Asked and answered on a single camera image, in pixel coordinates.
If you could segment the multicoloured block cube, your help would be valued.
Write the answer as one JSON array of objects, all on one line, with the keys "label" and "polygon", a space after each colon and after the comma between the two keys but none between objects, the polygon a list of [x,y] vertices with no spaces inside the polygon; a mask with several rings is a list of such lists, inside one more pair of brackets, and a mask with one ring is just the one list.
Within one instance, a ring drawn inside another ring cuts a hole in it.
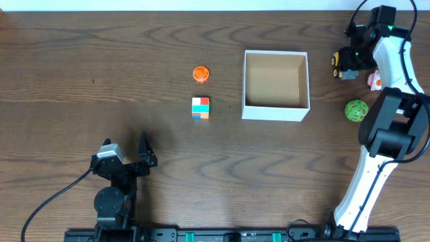
[{"label": "multicoloured block cube", "polygon": [[193,97],[191,114],[195,119],[208,119],[210,114],[210,99],[208,97]]}]

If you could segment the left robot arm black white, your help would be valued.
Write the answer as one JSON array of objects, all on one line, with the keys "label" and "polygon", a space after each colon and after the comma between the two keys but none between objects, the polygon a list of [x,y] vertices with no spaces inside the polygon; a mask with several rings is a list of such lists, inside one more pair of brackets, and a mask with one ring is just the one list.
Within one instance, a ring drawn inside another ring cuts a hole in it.
[{"label": "left robot arm black white", "polygon": [[118,144],[105,139],[98,152],[91,157],[90,170],[110,181],[94,199],[97,224],[105,229],[125,229],[135,217],[137,178],[150,174],[158,159],[142,132],[138,146],[139,162],[123,163],[125,154]]}]

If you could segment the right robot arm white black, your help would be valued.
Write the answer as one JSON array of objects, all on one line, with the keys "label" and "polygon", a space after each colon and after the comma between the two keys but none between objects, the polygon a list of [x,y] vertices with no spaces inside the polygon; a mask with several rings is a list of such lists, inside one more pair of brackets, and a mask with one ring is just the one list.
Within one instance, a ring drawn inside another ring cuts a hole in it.
[{"label": "right robot arm white black", "polygon": [[350,24],[351,45],[332,57],[333,74],[376,69],[382,91],[364,116],[361,154],[347,193],[334,211],[343,238],[366,234],[372,208],[388,176],[412,153],[429,125],[429,96],[419,86],[411,61],[411,33],[393,24]]}]

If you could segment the grey yellow toy truck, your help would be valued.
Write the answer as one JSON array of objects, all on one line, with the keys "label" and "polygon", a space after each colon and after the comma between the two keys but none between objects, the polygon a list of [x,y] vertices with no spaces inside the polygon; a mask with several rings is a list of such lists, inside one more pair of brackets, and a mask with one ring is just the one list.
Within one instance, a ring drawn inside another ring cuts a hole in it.
[{"label": "grey yellow toy truck", "polygon": [[359,75],[359,71],[353,69],[348,58],[342,56],[339,52],[332,55],[331,64],[333,66],[333,77],[341,80],[355,79]]}]

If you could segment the green polyhedral dice ball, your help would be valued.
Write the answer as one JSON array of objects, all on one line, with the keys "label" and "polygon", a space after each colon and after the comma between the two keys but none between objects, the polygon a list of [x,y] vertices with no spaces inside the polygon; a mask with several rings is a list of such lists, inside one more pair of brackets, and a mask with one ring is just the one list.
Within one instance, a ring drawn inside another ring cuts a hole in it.
[{"label": "green polyhedral dice ball", "polygon": [[364,101],[355,99],[345,105],[344,113],[348,120],[352,122],[362,122],[368,110],[368,105]]}]

